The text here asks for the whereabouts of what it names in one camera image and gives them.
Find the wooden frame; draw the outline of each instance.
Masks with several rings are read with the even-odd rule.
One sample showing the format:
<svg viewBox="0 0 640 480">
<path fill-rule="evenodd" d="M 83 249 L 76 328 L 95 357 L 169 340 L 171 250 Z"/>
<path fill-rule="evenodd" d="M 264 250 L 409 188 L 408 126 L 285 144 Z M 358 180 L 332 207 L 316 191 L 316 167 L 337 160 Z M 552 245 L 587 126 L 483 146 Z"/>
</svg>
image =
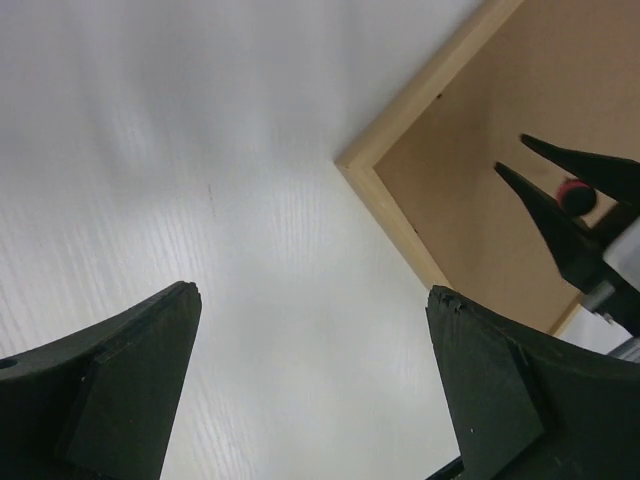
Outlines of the wooden frame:
<svg viewBox="0 0 640 480">
<path fill-rule="evenodd" d="M 374 167 L 523 1 L 488 0 L 479 7 L 336 162 L 358 196 L 427 288 L 435 284 L 450 286 L 450 282 Z M 578 308 L 579 298 L 569 306 L 549 333 L 559 334 Z"/>
</svg>

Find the brown surface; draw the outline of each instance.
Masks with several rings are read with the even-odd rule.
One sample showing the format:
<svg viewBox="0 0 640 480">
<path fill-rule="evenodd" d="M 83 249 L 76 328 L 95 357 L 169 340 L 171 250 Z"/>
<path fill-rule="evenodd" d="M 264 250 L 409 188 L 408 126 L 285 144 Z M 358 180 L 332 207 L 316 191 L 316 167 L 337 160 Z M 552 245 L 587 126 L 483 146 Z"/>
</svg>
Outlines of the brown surface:
<svg viewBox="0 0 640 480">
<path fill-rule="evenodd" d="M 375 166 L 463 294 L 541 330 L 570 307 L 576 291 L 492 165 L 557 188 L 563 172 L 520 132 L 640 158 L 638 18 L 635 0 L 525 1 Z"/>
</svg>

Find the wooden box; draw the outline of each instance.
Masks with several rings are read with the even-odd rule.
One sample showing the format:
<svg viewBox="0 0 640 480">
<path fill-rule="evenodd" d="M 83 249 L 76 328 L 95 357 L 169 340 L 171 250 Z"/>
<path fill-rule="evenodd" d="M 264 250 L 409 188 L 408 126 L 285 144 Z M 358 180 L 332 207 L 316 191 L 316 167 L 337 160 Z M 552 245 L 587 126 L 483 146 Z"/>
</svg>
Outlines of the wooden box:
<svg viewBox="0 0 640 480">
<path fill-rule="evenodd" d="M 493 165 L 553 194 L 565 172 L 520 133 L 639 159 L 639 20 L 636 0 L 489 0 L 345 151 L 338 166 L 425 286 L 550 333 L 570 316 L 579 292 Z"/>
</svg>

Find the dark red round object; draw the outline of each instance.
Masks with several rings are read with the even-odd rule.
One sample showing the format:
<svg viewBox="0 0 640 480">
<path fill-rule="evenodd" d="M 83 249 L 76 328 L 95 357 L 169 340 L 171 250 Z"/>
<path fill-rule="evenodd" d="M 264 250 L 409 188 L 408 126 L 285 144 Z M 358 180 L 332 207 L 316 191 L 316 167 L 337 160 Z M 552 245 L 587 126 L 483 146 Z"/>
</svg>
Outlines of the dark red round object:
<svg viewBox="0 0 640 480">
<path fill-rule="evenodd" d="M 595 208 L 598 196 L 593 187 L 573 178 L 560 185 L 556 200 L 564 213 L 570 217 L 581 217 Z"/>
</svg>

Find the small hole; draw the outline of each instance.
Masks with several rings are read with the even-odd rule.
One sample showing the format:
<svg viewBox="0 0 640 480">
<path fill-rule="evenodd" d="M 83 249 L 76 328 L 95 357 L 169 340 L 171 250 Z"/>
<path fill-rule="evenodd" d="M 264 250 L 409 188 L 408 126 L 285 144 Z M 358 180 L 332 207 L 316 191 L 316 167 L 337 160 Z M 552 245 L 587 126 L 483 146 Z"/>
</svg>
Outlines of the small hole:
<svg viewBox="0 0 640 480">
<path fill-rule="evenodd" d="M 0 360 L 0 370 L 15 367 L 17 364 L 18 361 L 13 358 L 3 358 L 2 360 Z"/>
</svg>

